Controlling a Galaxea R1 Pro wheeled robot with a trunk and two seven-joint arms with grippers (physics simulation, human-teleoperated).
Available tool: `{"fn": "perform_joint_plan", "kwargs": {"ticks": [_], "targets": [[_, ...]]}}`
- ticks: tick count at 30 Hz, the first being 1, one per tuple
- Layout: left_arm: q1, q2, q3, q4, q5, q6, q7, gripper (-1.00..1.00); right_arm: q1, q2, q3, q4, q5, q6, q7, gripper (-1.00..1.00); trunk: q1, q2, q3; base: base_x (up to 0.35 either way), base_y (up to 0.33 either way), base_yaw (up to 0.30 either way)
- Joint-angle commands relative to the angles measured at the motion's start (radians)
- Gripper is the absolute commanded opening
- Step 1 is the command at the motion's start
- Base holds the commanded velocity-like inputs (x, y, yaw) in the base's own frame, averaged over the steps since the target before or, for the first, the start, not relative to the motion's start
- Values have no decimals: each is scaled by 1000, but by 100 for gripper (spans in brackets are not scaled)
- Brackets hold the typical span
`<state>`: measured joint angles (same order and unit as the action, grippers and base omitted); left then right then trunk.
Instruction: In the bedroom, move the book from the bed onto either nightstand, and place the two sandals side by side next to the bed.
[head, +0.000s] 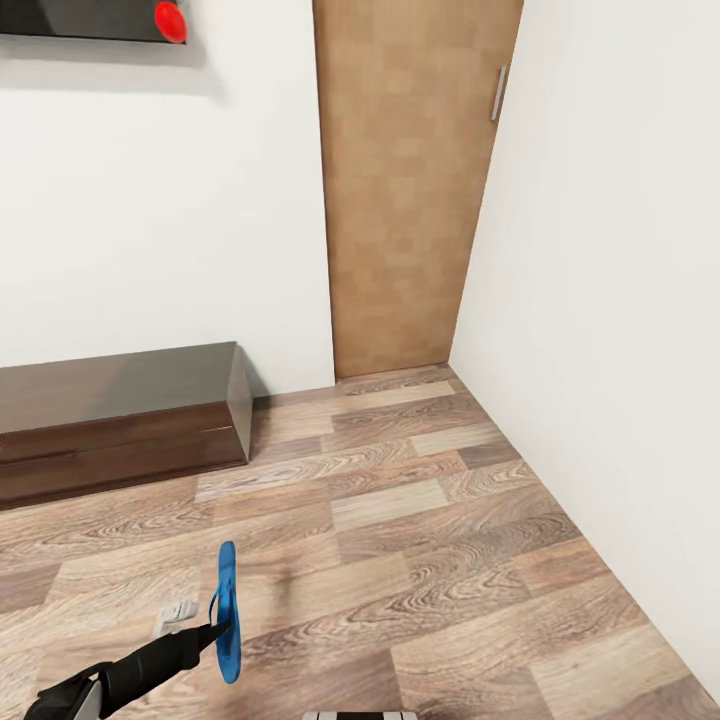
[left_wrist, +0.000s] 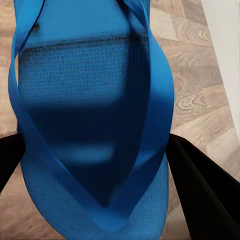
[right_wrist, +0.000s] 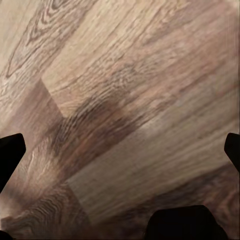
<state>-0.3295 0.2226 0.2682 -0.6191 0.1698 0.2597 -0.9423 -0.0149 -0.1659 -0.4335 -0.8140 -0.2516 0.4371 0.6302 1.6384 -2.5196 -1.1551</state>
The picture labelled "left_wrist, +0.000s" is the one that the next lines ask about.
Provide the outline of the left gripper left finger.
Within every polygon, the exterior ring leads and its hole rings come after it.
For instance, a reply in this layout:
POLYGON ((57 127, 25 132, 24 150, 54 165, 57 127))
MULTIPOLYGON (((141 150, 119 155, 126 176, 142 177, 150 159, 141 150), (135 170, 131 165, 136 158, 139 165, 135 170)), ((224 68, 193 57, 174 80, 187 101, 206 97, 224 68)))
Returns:
POLYGON ((0 138, 0 193, 26 152, 22 133, 0 138))

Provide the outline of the sandal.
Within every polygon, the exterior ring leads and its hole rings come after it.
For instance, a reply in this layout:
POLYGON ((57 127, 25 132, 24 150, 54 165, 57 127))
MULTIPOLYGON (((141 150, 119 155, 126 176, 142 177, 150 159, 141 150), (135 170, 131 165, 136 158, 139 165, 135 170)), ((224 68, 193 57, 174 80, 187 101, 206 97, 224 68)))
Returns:
POLYGON ((151 0, 13 3, 8 95, 34 205, 66 240, 159 240, 175 92, 151 0))

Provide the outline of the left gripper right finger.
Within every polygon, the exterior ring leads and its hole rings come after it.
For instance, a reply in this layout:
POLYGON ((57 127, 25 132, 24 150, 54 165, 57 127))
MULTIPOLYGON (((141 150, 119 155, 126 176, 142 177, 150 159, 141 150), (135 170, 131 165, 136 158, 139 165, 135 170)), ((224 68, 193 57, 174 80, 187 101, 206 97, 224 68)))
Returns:
POLYGON ((191 240, 240 240, 240 182, 179 135, 165 153, 191 240))

